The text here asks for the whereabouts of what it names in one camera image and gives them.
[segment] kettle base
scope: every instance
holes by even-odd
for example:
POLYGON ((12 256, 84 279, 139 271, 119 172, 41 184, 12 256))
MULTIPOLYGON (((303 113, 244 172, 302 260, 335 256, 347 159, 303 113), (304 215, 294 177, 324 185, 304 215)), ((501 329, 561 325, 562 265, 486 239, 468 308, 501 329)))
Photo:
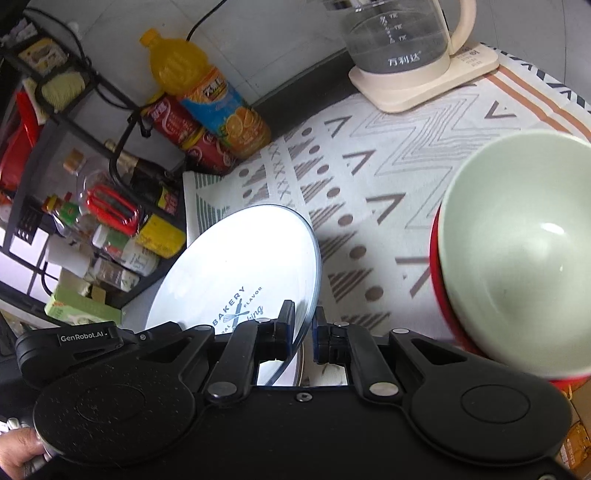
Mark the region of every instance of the kettle base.
POLYGON ((403 73, 375 74, 358 67, 349 72, 349 79, 363 95, 382 112, 401 113, 424 103, 463 83, 474 80, 499 66, 499 56, 480 43, 467 44, 451 58, 449 68, 438 78, 410 88, 400 88, 397 77, 403 73), (386 87, 391 78, 391 87, 386 87))

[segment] human hand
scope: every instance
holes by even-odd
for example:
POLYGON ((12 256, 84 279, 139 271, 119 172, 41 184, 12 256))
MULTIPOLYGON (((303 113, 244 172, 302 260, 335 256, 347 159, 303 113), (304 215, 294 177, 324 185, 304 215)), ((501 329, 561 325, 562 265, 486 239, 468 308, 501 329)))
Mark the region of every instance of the human hand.
POLYGON ((10 430, 0 435, 0 468, 12 478, 25 478, 25 464, 38 455, 45 454, 45 448, 34 429, 10 430))

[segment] patterned tablecloth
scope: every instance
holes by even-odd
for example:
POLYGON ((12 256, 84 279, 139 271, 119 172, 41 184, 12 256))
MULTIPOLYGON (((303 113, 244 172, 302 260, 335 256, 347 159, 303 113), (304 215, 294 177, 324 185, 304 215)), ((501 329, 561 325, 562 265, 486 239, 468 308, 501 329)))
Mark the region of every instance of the patterned tablecloth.
MULTIPOLYGON (((433 293, 428 250, 454 173, 479 147, 521 129, 591 140, 589 104, 534 66, 499 56, 496 72, 412 111, 385 114, 352 95, 227 177, 196 174, 197 195, 187 199, 196 210, 187 218, 189 237, 246 206, 291 207, 319 241, 320 304, 329 321, 358 323, 374 335, 407 327, 453 341, 433 293)), ((310 354, 305 359, 304 381, 311 385, 344 381, 338 367, 315 366, 310 354)))

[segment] glass kettle jug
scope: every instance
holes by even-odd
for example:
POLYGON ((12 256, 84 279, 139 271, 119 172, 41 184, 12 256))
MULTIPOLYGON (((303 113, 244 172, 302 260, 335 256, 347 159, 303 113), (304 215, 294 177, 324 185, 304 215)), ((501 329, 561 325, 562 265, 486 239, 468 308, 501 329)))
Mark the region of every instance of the glass kettle jug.
POLYGON ((460 21, 452 35, 438 0, 324 0, 323 3, 340 16, 347 50, 361 70, 390 74, 431 65, 427 75, 430 79, 449 68, 450 56, 464 45, 474 28, 476 0, 459 2, 460 21))

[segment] metal shelf rack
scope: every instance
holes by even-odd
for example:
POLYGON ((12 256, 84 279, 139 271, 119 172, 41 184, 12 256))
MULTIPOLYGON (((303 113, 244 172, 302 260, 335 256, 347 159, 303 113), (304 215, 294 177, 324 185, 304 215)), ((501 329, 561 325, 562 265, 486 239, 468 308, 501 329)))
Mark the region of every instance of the metal shelf rack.
MULTIPOLYGON (((78 137, 78 139, 92 147, 98 154, 109 159, 109 172, 119 190, 122 191, 123 194, 129 198, 129 200, 134 202, 136 205, 141 206, 144 211, 148 213, 154 213, 184 231, 186 229, 186 221, 184 196, 182 191, 179 192, 177 213, 175 216, 173 216, 160 209, 158 206, 153 205, 152 203, 143 199, 136 192, 131 190, 122 181, 119 173, 117 172, 117 159, 119 158, 119 155, 134 128, 140 127, 142 129, 142 135, 145 137, 149 136, 149 133, 146 134, 145 129, 141 125, 141 112, 139 110, 139 105, 133 102, 129 97, 127 97, 126 94, 121 92, 111 82, 106 80, 100 73, 94 70, 90 66, 87 59, 81 58, 76 52, 65 45, 65 43, 55 38, 55 36, 47 32, 39 25, 38 22, 34 21, 26 14, 24 14, 23 17, 35 25, 38 34, 11 48, 0 47, 0 57, 3 57, 5 61, 9 62, 13 67, 15 67, 24 75, 31 77, 37 83, 35 99, 39 105, 49 114, 50 119, 42 129, 40 138, 33 148, 33 151, 31 152, 31 155, 29 156, 29 159, 25 165, 25 170, 22 175, 20 185, 18 186, 18 190, 13 199, 12 210, 5 231, 4 243, 1 245, 0 251, 19 264, 29 268, 31 271, 40 275, 44 275, 44 268, 40 268, 38 265, 32 265, 26 260, 15 255, 13 252, 11 252, 10 247, 12 239, 17 230, 17 225, 20 219, 21 209, 25 202, 25 198, 27 197, 27 194, 33 192, 36 186, 38 186, 43 173, 47 169, 48 164, 52 158, 52 155, 50 154, 51 147, 53 146, 56 148, 60 141, 64 138, 66 132, 71 132, 73 135, 78 137), (45 76, 39 74, 39 72, 31 68, 23 59, 19 58, 18 56, 19 52, 23 51, 30 45, 33 45, 41 38, 51 38, 68 56, 68 60, 64 65, 53 69, 45 76), (56 75, 72 69, 80 72, 84 76, 86 80, 86 87, 84 91, 76 99, 71 101, 65 109, 57 112, 52 107, 52 105, 45 100, 43 94, 41 93, 41 88, 56 75), (114 152, 106 148, 101 141, 93 136, 91 132, 81 127, 74 119, 75 113, 82 104, 83 100, 91 93, 96 94, 96 90, 98 88, 101 88, 102 92, 108 92, 108 94, 110 94, 117 101, 121 102, 132 112, 128 119, 128 124, 125 127, 123 134, 119 138, 114 152)), ((5 121, 7 120, 7 115, 9 115, 9 112, 7 112, 5 115, 5 121)), ((47 225, 50 225, 50 223, 45 222, 45 225, 46 227, 44 228, 42 225, 42 228, 49 229, 47 225)), ((129 303, 137 295, 165 276, 181 253, 182 251, 173 258, 161 260, 158 268, 148 277, 142 278, 138 285, 130 292, 109 294, 107 296, 107 304, 116 308, 124 307, 124 305, 129 303)), ((42 316, 45 320, 49 320, 53 323, 59 323, 56 320, 46 317, 44 313, 40 314, 40 310, 43 312, 43 309, 40 308, 43 306, 43 304, 40 301, 35 299, 30 299, 31 301, 25 301, 21 296, 15 296, 12 290, 14 289, 0 283, 0 298, 12 304, 15 302, 19 304, 27 304, 29 308, 34 310, 35 315, 42 316)))

